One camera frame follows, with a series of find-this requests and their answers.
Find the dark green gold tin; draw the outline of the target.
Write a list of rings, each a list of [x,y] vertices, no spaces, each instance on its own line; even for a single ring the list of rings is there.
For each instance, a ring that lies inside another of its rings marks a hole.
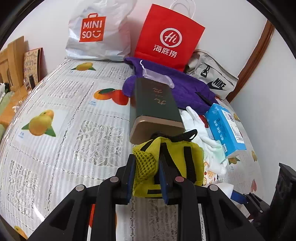
[[[171,88],[137,78],[130,98],[129,140],[138,145],[155,133],[177,136],[185,131]]]

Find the white Miniso plastic bag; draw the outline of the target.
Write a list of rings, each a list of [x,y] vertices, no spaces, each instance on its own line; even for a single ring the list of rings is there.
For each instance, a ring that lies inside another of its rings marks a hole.
[[[130,54],[128,15],[136,1],[79,1],[68,24],[66,57],[121,62]]]

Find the white glove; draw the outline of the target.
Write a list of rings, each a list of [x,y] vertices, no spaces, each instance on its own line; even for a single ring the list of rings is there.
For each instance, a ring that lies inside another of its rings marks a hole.
[[[204,162],[208,163],[208,170],[220,175],[226,174],[227,158],[220,141],[210,138],[205,124],[190,106],[180,112],[186,132],[197,130],[192,142],[203,149]]]

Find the fruit pattern tablecloth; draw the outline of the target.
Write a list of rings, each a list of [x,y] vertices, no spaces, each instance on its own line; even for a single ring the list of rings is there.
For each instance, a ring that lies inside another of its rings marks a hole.
[[[99,185],[126,164],[130,104],[102,100],[119,92],[133,68],[95,61],[77,71],[65,60],[29,95],[1,140],[1,216],[28,238],[78,184]]]

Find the purple towel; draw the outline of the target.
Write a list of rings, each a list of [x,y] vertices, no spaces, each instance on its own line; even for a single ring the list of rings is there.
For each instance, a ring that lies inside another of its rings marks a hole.
[[[134,75],[127,78],[122,87],[124,95],[128,97],[132,96],[136,79],[143,77],[142,67],[139,64],[140,60],[142,59],[135,57],[124,59],[124,62],[134,70]],[[172,79],[175,88],[171,92],[178,108],[185,109],[187,106],[190,106],[197,114],[205,114],[210,108],[209,102],[212,104],[217,103],[215,94],[204,82],[176,69],[151,61],[142,60],[142,64],[145,68],[167,75]]]

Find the green blanket on bed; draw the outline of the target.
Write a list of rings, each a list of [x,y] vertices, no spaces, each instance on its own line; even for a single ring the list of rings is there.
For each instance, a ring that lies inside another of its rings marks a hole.
[[[13,108],[10,105],[13,94],[14,92],[10,91],[1,100],[1,139],[14,116]]]

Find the red Haidilao paper bag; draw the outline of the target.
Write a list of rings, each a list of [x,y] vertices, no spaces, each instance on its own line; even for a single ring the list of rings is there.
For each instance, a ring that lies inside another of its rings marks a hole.
[[[152,4],[134,57],[184,71],[205,27],[172,9]]]

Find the wooden nightstand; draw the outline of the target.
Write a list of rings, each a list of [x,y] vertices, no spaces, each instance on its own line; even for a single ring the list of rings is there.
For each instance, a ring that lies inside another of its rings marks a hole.
[[[4,97],[2,99],[4,103],[1,103],[1,106],[3,106],[3,108],[1,108],[1,125],[3,125],[4,128],[9,126],[16,112],[25,102],[30,92],[31,91],[27,90],[25,85],[23,85],[18,90],[11,91],[11,97]]]

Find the white sponge block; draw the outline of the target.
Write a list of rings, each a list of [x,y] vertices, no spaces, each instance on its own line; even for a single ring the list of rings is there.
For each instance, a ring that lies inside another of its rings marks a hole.
[[[229,183],[216,183],[216,185],[224,192],[224,194],[228,197],[231,198],[233,189],[234,189],[234,185],[233,184],[229,184]]]

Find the grey Nike waist bag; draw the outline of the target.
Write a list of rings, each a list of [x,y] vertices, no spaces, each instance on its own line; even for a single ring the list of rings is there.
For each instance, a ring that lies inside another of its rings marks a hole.
[[[185,73],[203,81],[222,100],[235,89],[239,80],[203,50],[194,51]]]

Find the brown wooden door frame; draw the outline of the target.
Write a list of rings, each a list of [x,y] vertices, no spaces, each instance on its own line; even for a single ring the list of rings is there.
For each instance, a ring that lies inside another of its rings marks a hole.
[[[239,80],[235,89],[226,97],[228,102],[231,102],[237,96],[237,94],[252,76],[253,72],[264,56],[267,47],[269,46],[269,43],[273,37],[274,30],[274,25],[269,20],[267,20],[259,41],[257,42],[253,52],[248,58],[247,63],[238,75]]]

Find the patterned book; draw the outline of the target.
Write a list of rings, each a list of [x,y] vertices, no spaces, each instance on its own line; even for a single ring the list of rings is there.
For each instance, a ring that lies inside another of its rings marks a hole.
[[[31,92],[40,82],[41,56],[43,48],[37,48],[24,53],[23,84],[27,92]]]

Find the yellow black mesh pouch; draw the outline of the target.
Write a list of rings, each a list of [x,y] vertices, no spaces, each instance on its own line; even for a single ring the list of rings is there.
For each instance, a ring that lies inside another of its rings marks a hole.
[[[193,139],[198,131],[168,136],[154,133],[145,143],[132,149],[135,156],[133,196],[162,198],[165,177],[181,176],[197,186],[203,185],[204,151]]]

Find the blue tissue box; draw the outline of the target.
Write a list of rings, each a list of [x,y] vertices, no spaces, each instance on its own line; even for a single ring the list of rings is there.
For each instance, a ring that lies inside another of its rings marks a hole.
[[[226,158],[234,158],[246,150],[243,136],[228,109],[214,103],[205,113],[209,128],[216,141],[220,141]]]

